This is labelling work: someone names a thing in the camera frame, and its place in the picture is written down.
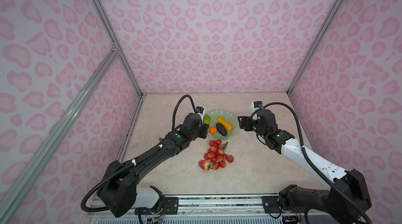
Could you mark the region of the small fake orange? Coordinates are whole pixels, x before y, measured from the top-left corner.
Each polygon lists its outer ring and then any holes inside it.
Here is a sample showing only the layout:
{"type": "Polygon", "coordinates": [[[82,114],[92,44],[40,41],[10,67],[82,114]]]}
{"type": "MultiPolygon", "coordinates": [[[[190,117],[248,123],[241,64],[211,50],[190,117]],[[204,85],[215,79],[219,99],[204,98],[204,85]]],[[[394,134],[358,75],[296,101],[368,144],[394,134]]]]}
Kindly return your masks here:
{"type": "Polygon", "coordinates": [[[216,127],[210,127],[209,128],[209,133],[211,135],[216,135],[217,134],[217,128],[216,127]]]}

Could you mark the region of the yellow orange fake squash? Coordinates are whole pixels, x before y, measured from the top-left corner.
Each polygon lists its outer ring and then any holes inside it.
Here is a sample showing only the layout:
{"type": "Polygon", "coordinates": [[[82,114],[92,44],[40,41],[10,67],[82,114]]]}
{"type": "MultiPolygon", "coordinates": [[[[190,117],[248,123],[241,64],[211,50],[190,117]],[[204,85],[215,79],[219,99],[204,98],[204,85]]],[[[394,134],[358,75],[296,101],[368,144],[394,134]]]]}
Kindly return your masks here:
{"type": "Polygon", "coordinates": [[[222,116],[217,118],[217,123],[223,124],[228,132],[231,132],[233,129],[233,126],[229,122],[225,121],[222,116]]]}

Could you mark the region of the dark fake avocado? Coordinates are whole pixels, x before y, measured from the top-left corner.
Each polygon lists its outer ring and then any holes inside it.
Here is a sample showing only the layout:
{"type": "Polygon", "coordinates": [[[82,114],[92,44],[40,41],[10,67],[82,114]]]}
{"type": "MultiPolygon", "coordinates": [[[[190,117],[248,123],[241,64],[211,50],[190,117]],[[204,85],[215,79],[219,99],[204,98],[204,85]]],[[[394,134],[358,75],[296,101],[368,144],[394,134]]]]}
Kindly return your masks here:
{"type": "Polygon", "coordinates": [[[217,132],[222,136],[227,136],[228,131],[226,130],[225,126],[221,123],[216,124],[217,132]]]}

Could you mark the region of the red fake strawberry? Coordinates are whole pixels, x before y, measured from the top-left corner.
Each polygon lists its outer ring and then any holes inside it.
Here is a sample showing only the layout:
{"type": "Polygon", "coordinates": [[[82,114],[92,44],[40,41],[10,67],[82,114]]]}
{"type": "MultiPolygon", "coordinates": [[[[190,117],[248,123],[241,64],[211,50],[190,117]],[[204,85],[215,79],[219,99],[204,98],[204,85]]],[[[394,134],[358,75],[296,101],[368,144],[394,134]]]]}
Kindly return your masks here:
{"type": "Polygon", "coordinates": [[[198,165],[203,171],[209,171],[212,169],[212,166],[208,160],[202,160],[198,163],[198,165]]]}

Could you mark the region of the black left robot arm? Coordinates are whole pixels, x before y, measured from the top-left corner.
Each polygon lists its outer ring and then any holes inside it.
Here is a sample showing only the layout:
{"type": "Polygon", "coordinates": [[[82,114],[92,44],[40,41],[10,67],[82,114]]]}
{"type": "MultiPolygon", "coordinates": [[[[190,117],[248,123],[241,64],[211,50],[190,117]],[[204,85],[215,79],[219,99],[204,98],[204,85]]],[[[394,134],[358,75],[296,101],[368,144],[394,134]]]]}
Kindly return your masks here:
{"type": "Polygon", "coordinates": [[[139,188],[139,182],[165,160],[188,148],[195,139],[205,139],[208,129],[209,125],[203,123],[200,115],[188,114],[181,125],[145,153],[124,163],[112,162],[102,181],[82,200],[81,209],[85,212],[109,210],[115,217],[121,217],[133,208],[146,208],[159,214],[165,195],[155,186],[139,188]]]}

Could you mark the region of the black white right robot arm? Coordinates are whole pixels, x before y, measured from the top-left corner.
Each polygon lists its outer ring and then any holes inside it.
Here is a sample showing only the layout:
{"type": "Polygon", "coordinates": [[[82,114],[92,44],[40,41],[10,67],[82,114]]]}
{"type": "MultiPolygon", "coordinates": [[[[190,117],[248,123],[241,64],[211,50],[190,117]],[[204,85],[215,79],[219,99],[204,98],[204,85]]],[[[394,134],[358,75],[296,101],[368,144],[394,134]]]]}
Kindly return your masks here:
{"type": "Polygon", "coordinates": [[[304,208],[329,214],[340,224],[370,224],[367,210],[372,207],[364,175],[350,171],[324,159],[304,145],[302,139],[281,130],[275,115],[268,109],[258,109],[251,116],[239,116],[239,127],[252,131],[271,150],[304,168],[324,187],[324,190],[290,185],[278,194],[282,210],[304,208]]]}

